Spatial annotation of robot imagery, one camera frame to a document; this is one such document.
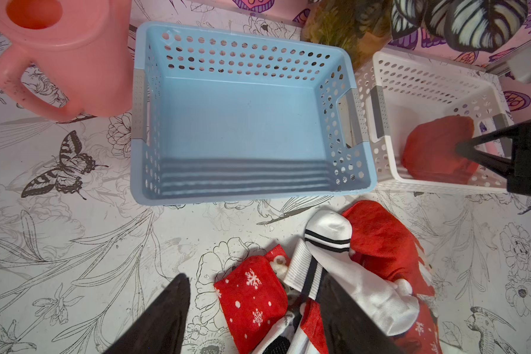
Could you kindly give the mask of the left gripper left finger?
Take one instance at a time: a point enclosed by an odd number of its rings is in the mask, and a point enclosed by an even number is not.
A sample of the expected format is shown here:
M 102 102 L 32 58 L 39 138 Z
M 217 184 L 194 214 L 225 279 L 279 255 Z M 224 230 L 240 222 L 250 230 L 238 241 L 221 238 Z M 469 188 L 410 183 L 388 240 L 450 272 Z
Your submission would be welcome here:
M 190 280 L 178 274 L 107 353 L 180 353 L 190 307 Z

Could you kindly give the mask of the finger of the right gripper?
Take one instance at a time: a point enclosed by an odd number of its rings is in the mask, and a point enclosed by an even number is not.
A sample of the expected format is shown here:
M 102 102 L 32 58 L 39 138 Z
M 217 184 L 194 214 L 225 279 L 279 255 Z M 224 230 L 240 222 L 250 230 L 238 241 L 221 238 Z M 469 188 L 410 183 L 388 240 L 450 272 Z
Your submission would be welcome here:
M 511 175 L 514 172 L 514 166 L 510 159 L 496 156 L 493 154 L 485 153 L 483 151 L 477 150 L 474 147 L 467 147 L 467 148 L 456 148 L 456 152 L 472 161 L 477 163 L 478 165 L 482 165 L 483 167 L 489 169 L 490 171 L 493 171 L 494 173 L 507 178 L 509 175 Z
M 515 131 L 515 127 L 507 127 L 463 141 L 457 144 L 457 153 L 474 151 L 477 145 L 487 145 L 493 141 L 499 141 L 499 151 L 510 153 L 512 149 L 512 138 L 515 135 Z

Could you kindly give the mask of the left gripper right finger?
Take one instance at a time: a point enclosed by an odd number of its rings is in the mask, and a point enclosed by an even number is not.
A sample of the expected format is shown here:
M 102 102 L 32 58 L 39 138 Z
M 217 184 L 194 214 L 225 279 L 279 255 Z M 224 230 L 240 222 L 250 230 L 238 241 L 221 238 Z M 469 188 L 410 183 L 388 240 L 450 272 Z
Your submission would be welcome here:
M 319 288 L 319 304 L 329 353 L 402 353 L 330 275 Z

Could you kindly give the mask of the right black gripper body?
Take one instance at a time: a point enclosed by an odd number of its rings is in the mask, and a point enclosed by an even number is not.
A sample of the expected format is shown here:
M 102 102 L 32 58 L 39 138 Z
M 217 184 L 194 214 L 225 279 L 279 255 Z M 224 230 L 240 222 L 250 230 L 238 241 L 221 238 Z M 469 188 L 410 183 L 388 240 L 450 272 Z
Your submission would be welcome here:
M 514 125 L 510 130 L 512 155 L 507 191 L 531 196 L 531 120 Z

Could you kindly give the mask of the white sock black stripes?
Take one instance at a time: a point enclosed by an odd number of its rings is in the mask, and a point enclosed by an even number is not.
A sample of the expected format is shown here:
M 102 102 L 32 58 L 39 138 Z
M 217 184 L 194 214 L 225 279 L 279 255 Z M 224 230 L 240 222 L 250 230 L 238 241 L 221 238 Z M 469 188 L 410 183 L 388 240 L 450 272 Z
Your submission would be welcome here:
M 420 305 L 408 281 L 390 282 L 352 261 L 352 225 L 344 216 L 321 209 L 308 221 L 298 240 L 285 285 L 320 300 L 320 284 L 330 275 L 388 336 L 407 332 L 416 322 Z

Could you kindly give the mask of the white plastic basket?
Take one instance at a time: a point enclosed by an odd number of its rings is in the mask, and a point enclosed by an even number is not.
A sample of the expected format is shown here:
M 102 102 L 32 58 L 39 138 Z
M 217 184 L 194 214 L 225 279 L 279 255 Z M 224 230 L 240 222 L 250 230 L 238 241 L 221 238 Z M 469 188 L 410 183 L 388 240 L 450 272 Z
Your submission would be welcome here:
M 495 75 L 396 50 L 355 74 L 380 190 L 505 193 L 506 180 L 456 153 L 460 142 L 512 125 Z

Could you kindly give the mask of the plain red sock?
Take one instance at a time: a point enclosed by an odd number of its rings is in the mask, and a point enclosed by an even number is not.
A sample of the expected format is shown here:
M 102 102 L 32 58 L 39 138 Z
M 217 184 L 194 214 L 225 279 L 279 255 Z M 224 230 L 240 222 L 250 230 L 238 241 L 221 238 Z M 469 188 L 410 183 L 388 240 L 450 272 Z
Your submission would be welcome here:
M 352 225 L 352 261 L 384 280 L 408 281 L 420 305 L 413 326 L 405 333 L 390 337 L 407 353 L 441 353 L 437 319 L 424 300 L 433 299 L 435 289 L 419 241 L 375 201 L 359 201 L 340 215 Z

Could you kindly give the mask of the light blue plastic basket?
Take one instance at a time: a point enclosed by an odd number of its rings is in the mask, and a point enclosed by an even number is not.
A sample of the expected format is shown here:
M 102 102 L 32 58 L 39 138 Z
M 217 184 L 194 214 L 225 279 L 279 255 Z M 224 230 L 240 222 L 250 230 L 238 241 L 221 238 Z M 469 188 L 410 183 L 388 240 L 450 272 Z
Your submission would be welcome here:
M 354 70 L 338 47 L 146 22 L 131 114 L 131 194 L 142 205 L 376 188 Z

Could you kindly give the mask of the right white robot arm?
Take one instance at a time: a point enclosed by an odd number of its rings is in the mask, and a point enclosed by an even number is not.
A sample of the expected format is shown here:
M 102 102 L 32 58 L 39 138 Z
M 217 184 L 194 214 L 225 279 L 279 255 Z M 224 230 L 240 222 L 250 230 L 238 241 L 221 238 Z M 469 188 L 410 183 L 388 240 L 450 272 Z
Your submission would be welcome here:
M 509 59 L 507 65 L 516 80 L 531 83 L 531 47 Z M 476 146 L 494 140 L 510 142 L 509 159 L 476 149 Z M 531 119 L 461 142 L 456 152 L 504 177 L 507 192 L 531 196 Z

